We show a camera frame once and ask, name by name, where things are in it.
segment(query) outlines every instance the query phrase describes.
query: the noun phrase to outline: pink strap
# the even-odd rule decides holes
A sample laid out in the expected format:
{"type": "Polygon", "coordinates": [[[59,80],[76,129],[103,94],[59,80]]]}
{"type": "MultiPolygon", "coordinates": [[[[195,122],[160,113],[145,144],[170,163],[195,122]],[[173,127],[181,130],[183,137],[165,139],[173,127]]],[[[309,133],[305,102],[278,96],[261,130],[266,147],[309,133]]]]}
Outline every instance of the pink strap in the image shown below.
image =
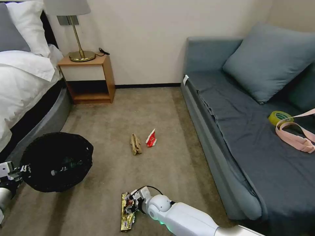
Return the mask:
{"type": "MultiPolygon", "coordinates": [[[[301,115],[292,116],[291,118],[309,116],[309,115],[313,115],[313,114],[315,114],[315,108],[308,111],[308,112],[305,112],[301,115]]],[[[298,125],[297,123],[294,123],[294,122],[284,122],[283,124],[280,125],[280,128],[279,128],[278,125],[286,119],[287,118],[282,119],[277,123],[277,125],[276,125],[277,135],[283,141],[285,141],[287,144],[291,145],[292,147],[296,148],[297,150],[300,150],[303,152],[308,152],[308,153],[314,152],[315,146],[313,145],[312,141],[315,142],[315,134],[311,133],[310,131],[304,129],[303,127],[301,127],[300,125],[298,125]],[[303,138],[301,136],[297,136],[297,135],[291,134],[291,133],[283,130],[284,127],[290,126],[290,125],[299,126],[307,138],[303,138]]]]}

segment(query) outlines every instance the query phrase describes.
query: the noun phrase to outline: beige carpet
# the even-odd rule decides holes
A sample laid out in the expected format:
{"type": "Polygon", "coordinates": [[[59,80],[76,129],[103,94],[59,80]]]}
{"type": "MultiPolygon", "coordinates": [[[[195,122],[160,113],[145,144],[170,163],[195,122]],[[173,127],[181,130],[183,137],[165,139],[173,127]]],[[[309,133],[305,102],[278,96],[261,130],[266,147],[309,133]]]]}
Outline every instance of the beige carpet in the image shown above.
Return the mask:
{"type": "Polygon", "coordinates": [[[233,225],[180,88],[119,89],[113,104],[75,106],[63,131],[80,134],[94,145],[89,174],[64,193],[40,193],[24,186],[1,235],[171,235],[141,213],[130,232],[120,232],[121,193],[143,185],[207,212],[221,226],[233,225]],[[154,128],[156,146],[142,144],[143,153],[134,157],[131,134],[144,143],[154,128]]]}

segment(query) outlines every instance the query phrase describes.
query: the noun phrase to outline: white duvet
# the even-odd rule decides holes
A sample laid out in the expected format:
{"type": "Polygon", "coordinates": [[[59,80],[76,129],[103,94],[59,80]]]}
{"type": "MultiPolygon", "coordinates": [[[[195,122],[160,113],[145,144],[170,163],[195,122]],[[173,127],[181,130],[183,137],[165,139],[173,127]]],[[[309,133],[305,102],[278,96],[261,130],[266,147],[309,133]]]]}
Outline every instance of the white duvet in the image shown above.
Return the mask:
{"type": "Polygon", "coordinates": [[[60,79],[57,61],[62,55],[54,46],[50,49],[50,58],[0,52],[0,152],[10,141],[10,129],[60,79]]]}

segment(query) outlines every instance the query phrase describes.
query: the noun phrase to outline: black trash bin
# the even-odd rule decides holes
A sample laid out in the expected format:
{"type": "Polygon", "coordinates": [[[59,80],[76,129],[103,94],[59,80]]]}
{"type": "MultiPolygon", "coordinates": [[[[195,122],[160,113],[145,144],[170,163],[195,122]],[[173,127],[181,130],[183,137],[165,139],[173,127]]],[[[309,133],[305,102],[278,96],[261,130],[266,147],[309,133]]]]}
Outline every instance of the black trash bin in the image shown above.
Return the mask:
{"type": "Polygon", "coordinates": [[[77,134],[49,133],[35,139],[21,159],[23,180],[40,192],[63,192],[92,166],[93,146],[77,134]]]}

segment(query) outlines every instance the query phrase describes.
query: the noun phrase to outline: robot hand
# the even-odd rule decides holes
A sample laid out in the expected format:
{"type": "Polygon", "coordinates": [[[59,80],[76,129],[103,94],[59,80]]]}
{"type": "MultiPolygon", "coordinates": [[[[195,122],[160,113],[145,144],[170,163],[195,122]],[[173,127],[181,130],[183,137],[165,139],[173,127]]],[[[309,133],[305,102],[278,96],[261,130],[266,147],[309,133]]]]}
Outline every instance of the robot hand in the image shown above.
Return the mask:
{"type": "Polygon", "coordinates": [[[167,196],[151,196],[148,187],[130,194],[135,200],[135,209],[148,214],[153,220],[166,225],[178,236],[263,236],[243,226],[221,228],[206,213],[184,203],[175,203],[167,196]]]}

